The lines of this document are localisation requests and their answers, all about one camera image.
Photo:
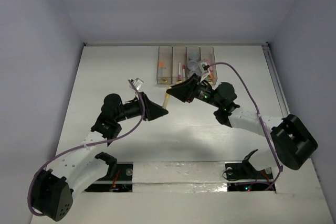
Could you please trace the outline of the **yellow highlighter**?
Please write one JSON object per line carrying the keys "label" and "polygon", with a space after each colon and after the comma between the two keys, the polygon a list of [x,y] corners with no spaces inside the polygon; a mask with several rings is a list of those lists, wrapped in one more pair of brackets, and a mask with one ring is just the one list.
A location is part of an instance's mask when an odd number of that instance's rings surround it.
{"label": "yellow highlighter", "polygon": [[168,102],[169,102],[169,98],[170,98],[170,96],[169,96],[168,94],[166,94],[165,97],[164,97],[163,104],[162,104],[162,108],[163,108],[163,109],[166,109],[166,108],[167,108],[167,104],[168,104]]}

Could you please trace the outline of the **clear jar of paper clips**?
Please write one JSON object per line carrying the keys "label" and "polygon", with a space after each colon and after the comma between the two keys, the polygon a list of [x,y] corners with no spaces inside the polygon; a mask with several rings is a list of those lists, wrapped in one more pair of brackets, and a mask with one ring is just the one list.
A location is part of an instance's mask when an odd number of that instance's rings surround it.
{"label": "clear jar of paper clips", "polygon": [[196,70],[199,65],[198,65],[198,62],[197,61],[194,61],[194,60],[190,60],[188,63],[187,63],[187,67],[189,70]]}

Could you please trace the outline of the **orange clear highlighter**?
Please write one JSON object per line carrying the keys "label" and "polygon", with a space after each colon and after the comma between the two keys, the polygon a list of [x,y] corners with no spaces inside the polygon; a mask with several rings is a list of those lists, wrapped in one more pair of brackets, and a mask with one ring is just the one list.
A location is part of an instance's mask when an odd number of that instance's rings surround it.
{"label": "orange clear highlighter", "polygon": [[158,69],[157,69],[157,75],[158,78],[162,78],[163,77],[163,69],[164,69],[164,64],[162,61],[158,62]]}

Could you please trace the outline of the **yellow highlighter cap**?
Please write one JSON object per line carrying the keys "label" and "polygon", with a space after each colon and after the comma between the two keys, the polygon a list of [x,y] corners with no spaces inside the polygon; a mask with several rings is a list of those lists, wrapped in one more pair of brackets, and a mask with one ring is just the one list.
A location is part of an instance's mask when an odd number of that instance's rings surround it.
{"label": "yellow highlighter cap", "polygon": [[172,87],[167,87],[167,89],[166,89],[166,93],[165,93],[165,97],[166,97],[166,98],[169,98],[169,97],[170,97],[169,90],[170,90],[171,88],[172,88]]}

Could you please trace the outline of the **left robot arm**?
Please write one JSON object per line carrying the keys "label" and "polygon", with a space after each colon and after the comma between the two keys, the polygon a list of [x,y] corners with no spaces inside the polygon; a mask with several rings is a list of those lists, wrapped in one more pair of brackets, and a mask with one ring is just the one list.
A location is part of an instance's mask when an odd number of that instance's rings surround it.
{"label": "left robot arm", "polygon": [[109,145],[134,132],[120,134],[120,122],[139,117],[139,121],[153,121],[168,114],[167,102],[152,102],[144,92],[136,92],[135,98],[123,103],[118,94],[104,98],[101,113],[88,135],[71,149],[59,153],[47,161],[33,176],[29,186],[27,203],[35,216],[47,216],[60,221],[68,213],[74,199],[98,179],[115,177],[117,160],[106,153]]}

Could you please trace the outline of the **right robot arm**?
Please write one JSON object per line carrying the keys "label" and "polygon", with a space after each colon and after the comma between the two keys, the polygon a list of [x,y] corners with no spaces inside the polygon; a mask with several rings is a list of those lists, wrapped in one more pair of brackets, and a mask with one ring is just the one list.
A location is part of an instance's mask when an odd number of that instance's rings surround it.
{"label": "right robot arm", "polygon": [[210,104],[217,108],[214,116],[221,125],[266,138],[267,150],[253,150],[243,160],[241,171],[248,178],[276,166],[298,170],[318,148],[317,141],[296,115],[279,118],[262,116],[259,110],[248,111],[234,102],[237,95],[228,82],[212,88],[199,76],[193,75],[166,92],[182,102],[191,103],[198,99]]}

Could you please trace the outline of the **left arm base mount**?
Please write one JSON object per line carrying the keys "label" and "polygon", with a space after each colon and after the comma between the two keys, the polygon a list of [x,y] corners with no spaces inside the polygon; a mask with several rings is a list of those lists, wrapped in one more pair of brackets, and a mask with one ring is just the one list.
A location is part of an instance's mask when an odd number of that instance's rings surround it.
{"label": "left arm base mount", "polygon": [[112,178],[104,177],[91,184],[88,193],[130,193],[133,188],[133,163],[118,163]]}

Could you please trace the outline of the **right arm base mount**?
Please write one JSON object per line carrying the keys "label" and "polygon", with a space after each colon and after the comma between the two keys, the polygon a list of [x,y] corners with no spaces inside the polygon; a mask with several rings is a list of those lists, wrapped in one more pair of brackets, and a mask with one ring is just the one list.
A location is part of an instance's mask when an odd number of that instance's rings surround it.
{"label": "right arm base mount", "polygon": [[222,177],[227,181],[228,192],[275,191],[275,186],[268,188],[274,179],[272,171],[257,171],[243,163],[225,164]]}

